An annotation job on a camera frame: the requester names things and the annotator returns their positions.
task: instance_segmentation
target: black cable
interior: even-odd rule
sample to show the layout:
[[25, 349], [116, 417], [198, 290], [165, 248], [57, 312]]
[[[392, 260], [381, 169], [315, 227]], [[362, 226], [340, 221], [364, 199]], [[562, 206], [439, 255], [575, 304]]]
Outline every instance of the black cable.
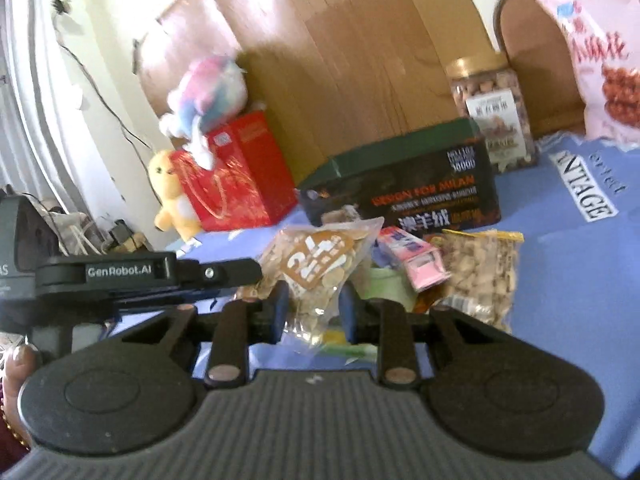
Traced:
[[[78, 66], [80, 67], [80, 70], [82, 70], [82, 74], [87, 78], [87, 81], [89, 82], [89, 84], [92, 86], [92, 88], [95, 91], [95, 94], [98, 96], [98, 99], [100, 99], [100, 102], [104, 105], [105, 108], [107, 108], [107, 111], [118, 121], [118, 123], [120, 124], [120, 127], [122, 128], [122, 130], [124, 132], [127, 132], [131, 137], [133, 137], [134, 139], [136, 139], [140, 144], [142, 144], [143, 146], [145, 146], [148, 150], [153, 151], [153, 149], [151, 148], [151, 146], [149, 146], [144, 140], [140, 139], [140, 137], [138, 137], [136, 134], [134, 134], [131, 130], [129, 130], [127, 128], [127, 126], [125, 125], [125, 123], [122, 121], [122, 119], [119, 117], [119, 115], [113, 111], [113, 109], [109, 106], [109, 104], [107, 103], [107, 101], [104, 100], [104, 98], [102, 97], [102, 94], [100, 93], [100, 90], [98, 89], [98, 85], [96, 84], [94, 77], [89, 73], [89, 71], [87, 70], [86, 66], [84, 65], [84, 63], [82, 63], [82, 61], [80, 61], [80, 59], [78, 58], [78, 56], [76, 56], [76, 54], [74, 54], [71, 49], [69, 49], [68, 46], [65, 46], [63, 44], [58, 44], [60, 46], [60, 48], [62, 48], [66, 53], [68, 53], [76, 63], [78, 63]], [[135, 149], [135, 145], [133, 144], [132, 140], [129, 139], [129, 137], [125, 136], [123, 133], [123, 136], [125, 137], [125, 139], [127, 139], [127, 142], [129, 144], [131, 144], [134, 149]]]
[[133, 148], [133, 151], [136, 153], [136, 157], [140, 161], [140, 164], [142, 165], [142, 168], [145, 170], [146, 180], [149, 183], [151, 191], [153, 192], [154, 196], [156, 197], [156, 200], [158, 200], [158, 203], [160, 205], [162, 205], [162, 201], [160, 200], [160, 197], [158, 196], [158, 194], [156, 193], [156, 190], [154, 189], [154, 187], [151, 184], [151, 178], [149, 177], [148, 171], [146, 169], [145, 161], [142, 160], [142, 156], [140, 155], [140, 152], [138, 151], [136, 145], [133, 143], [133, 141], [131, 139], [129, 139], [129, 137], [126, 136], [125, 132], [127, 132], [131, 137], [133, 137], [138, 142], [140, 142], [140, 144], [145, 146], [150, 152], [153, 152], [153, 149], [144, 140], [140, 139], [140, 137], [138, 137], [131, 130], [129, 130], [126, 127], [125, 123], [122, 121], [122, 119], [119, 117], [119, 115], [116, 112], [114, 112], [113, 109], [107, 104], [107, 101], [104, 100], [104, 98], [102, 97], [102, 94], [100, 93], [100, 90], [98, 89], [98, 85], [96, 84], [94, 77], [87, 70], [87, 67], [84, 65], [84, 63], [82, 63], [82, 61], [80, 61], [78, 56], [76, 56], [76, 54], [74, 54], [73, 51], [71, 49], [69, 49], [68, 46], [65, 46], [65, 45], [63, 45], [61, 43], [58, 43], [58, 45], [66, 53], [68, 53], [74, 59], [74, 61], [78, 64], [78, 66], [80, 67], [80, 70], [82, 71], [82, 74], [87, 79], [87, 81], [89, 82], [91, 87], [94, 89], [94, 92], [98, 96], [98, 99], [100, 99], [100, 102], [104, 105], [104, 107], [107, 109], [107, 111], [113, 117], [115, 117], [115, 119], [118, 121], [118, 124], [120, 125], [120, 133], [122, 134], [124, 139], [131, 145], [131, 147]]
[[67, 255], [69, 255], [69, 249], [65, 244], [65, 241], [62, 237], [62, 234], [60, 233], [60, 229], [58, 229], [58, 226], [56, 225], [56, 221], [53, 219], [53, 215], [51, 214], [51, 211], [49, 211], [46, 207], [44, 207], [44, 204], [40, 201], [40, 199], [35, 196], [32, 195], [31, 193], [18, 193], [20, 195], [24, 195], [24, 196], [30, 196], [31, 198], [33, 198], [36, 202], [38, 202], [38, 204], [40, 204], [40, 207], [44, 209], [44, 211], [47, 212], [47, 214], [49, 215], [49, 220], [51, 220], [51, 224], [53, 225], [53, 228], [56, 230], [56, 234], [58, 235], [58, 240], [60, 241], [60, 243], [62, 244], [62, 246], [65, 248], [65, 252]]

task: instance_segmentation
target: plastic jar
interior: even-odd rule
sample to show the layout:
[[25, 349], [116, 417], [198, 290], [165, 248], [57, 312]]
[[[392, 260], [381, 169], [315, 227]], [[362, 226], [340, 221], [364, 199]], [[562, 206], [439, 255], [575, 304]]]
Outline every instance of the plastic jar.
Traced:
[[460, 115], [475, 119], [480, 127], [494, 171], [535, 164], [527, 109], [506, 54], [463, 57], [447, 66], [446, 72]]

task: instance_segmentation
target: pink snack bag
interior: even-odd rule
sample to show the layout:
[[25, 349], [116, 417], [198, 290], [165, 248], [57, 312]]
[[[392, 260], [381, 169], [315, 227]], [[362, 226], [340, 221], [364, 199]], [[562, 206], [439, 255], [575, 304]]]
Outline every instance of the pink snack bag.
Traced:
[[396, 266], [402, 267], [416, 292], [450, 278], [442, 263], [440, 250], [398, 227], [380, 231], [378, 244]]
[[587, 138], [639, 143], [640, 0], [538, 2], [569, 46]]

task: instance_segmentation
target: red gift bag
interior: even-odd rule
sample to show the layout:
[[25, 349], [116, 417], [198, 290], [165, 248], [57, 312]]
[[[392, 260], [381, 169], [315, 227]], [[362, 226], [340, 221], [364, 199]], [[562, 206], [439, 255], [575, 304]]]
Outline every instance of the red gift bag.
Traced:
[[296, 205], [294, 183], [263, 112], [207, 134], [216, 166], [207, 171], [191, 153], [172, 153], [184, 192], [205, 231], [264, 227]]

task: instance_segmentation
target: yellow plush duck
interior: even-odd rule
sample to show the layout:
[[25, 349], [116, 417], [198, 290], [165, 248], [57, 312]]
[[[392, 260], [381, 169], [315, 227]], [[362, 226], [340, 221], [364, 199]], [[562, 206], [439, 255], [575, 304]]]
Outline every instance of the yellow plush duck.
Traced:
[[174, 227], [186, 242], [202, 231], [202, 225], [174, 173], [170, 153], [170, 150], [156, 153], [148, 166], [151, 186], [162, 202], [155, 224], [161, 231]]

